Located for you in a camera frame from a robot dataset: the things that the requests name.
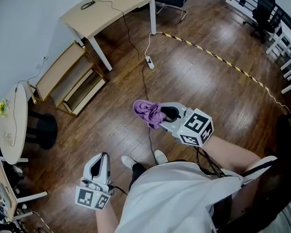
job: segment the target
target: white power strip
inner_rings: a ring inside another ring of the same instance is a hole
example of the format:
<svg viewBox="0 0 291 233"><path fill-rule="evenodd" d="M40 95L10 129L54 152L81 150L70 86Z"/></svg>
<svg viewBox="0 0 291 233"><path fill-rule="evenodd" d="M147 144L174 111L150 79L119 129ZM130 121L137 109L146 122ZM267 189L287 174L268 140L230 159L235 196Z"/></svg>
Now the white power strip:
<svg viewBox="0 0 291 233"><path fill-rule="evenodd" d="M150 69L154 69L154 64L153 64L150 56L146 56L145 60L146 60L147 64L149 65Z"/></svg>

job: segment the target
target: purple cloth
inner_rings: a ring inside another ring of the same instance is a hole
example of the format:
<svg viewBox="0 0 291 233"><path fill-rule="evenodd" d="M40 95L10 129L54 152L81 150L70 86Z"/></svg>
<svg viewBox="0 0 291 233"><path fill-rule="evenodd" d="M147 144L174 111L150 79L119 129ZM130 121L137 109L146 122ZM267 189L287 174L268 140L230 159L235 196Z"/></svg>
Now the purple cloth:
<svg viewBox="0 0 291 233"><path fill-rule="evenodd" d="M161 108L161 103L152 103L146 100L136 100L133 105L135 114L153 129L158 129L159 124L166 118L165 113L161 112Z"/></svg>

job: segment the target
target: black table base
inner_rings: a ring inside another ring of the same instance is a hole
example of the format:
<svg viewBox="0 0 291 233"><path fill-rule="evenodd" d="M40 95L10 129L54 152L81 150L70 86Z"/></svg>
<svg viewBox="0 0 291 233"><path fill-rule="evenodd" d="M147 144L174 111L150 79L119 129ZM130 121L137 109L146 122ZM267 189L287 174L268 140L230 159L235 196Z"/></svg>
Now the black table base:
<svg viewBox="0 0 291 233"><path fill-rule="evenodd" d="M39 114L34 111L28 111L28 115L35 117L38 120L36 128L27 127L27 134L35 135L35 138L26 136L25 141L30 143L37 143L44 150L51 149L57 138L57 122L51 114Z"/></svg>

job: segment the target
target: round table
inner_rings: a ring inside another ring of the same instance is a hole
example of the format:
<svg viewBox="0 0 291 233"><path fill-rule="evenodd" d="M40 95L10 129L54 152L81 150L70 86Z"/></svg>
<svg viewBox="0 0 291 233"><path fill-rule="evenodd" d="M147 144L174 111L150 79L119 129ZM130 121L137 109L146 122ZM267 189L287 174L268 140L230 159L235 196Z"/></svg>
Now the round table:
<svg viewBox="0 0 291 233"><path fill-rule="evenodd" d="M9 164L15 164L19 160L23 152L27 130L26 91L22 84L18 84L16 91L15 88L16 85L6 96L6 115L0 117L0 148L5 161Z"/></svg>
<svg viewBox="0 0 291 233"><path fill-rule="evenodd" d="M22 84L13 86L6 96L6 115L0 117L0 148L5 161L15 164L20 159L25 142L51 149L57 138L56 119L51 114L28 111L28 101ZM38 118L36 128L27 127L28 116Z"/></svg>

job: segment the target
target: white round table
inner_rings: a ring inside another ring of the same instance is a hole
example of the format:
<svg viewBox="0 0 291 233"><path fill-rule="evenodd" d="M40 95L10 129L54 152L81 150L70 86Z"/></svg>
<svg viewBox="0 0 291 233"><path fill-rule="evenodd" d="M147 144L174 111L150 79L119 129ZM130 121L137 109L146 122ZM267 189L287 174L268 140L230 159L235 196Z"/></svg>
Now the white round table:
<svg viewBox="0 0 291 233"><path fill-rule="evenodd" d="M6 96L6 115L0 117L0 148L5 161L9 164L18 162L23 152L27 130L28 102L26 91L20 83L16 91L15 88L16 85ZM11 142L5 135L11 136Z"/></svg>

